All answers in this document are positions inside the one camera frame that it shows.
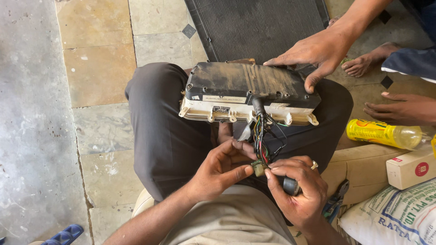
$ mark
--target bare foot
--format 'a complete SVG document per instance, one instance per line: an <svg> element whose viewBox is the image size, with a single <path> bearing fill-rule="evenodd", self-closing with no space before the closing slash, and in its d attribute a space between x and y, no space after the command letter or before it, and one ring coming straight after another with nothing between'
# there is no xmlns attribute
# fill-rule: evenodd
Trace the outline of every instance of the bare foot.
<svg viewBox="0 0 436 245"><path fill-rule="evenodd" d="M337 20L339 20L345 13L339 14L337 15L335 18L330 19L330 21L328 22L328 27L330 28Z"/></svg>
<svg viewBox="0 0 436 245"><path fill-rule="evenodd" d="M385 61L392 52L400 48L401 47L394 42L387 42L367 54L352 61L345 62L342 65L342 69L352 77L361 77L363 74L371 71L376 65Z"/></svg>

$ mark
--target man's left hand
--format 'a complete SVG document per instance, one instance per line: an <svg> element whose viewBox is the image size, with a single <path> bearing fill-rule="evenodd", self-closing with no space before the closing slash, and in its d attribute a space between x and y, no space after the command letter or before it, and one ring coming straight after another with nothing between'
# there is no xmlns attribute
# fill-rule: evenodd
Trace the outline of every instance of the man's left hand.
<svg viewBox="0 0 436 245"><path fill-rule="evenodd" d="M253 174L251 165L238 165L246 158L256 160L246 141L227 140L211 150L197 173L183 188L193 202L211 201L230 186Z"/></svg>
<svg viewBox="0 0 436 245"><path fill-rule="evenodd" d="M436 99L419 95L391 94L383 97L400 103L375 105L365 103L366 114L389 125L434 126L436 125Z"/></svg>

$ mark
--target gold ring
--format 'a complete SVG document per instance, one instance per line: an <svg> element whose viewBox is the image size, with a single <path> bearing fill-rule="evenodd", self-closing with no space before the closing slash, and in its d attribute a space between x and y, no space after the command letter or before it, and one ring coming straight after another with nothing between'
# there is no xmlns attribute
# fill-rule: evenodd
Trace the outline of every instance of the gold ring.
<svg viewBox="0 0 436 245"><path fill-rule="evenodd" d="M318 167L318 164L315 161L312 161L313 166L311 167L311 169L316 169Z"/></svg>

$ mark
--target beige seat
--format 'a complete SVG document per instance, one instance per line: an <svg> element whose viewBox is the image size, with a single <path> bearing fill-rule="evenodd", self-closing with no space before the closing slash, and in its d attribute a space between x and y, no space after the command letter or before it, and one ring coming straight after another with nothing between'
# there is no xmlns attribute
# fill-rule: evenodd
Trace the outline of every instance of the beige seat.
<svg viewBox="0 0 436 245"><path fill-rule="evenodd" d="M408 150L376 144L335 151L321 175L329 185L328 195L333 195L342 181L348 179L350 188L345 195L344 205L372 197L388 185L386 161L406 152ZM132 218L153 204L154 199L144 189L136 201Z"/></svg>

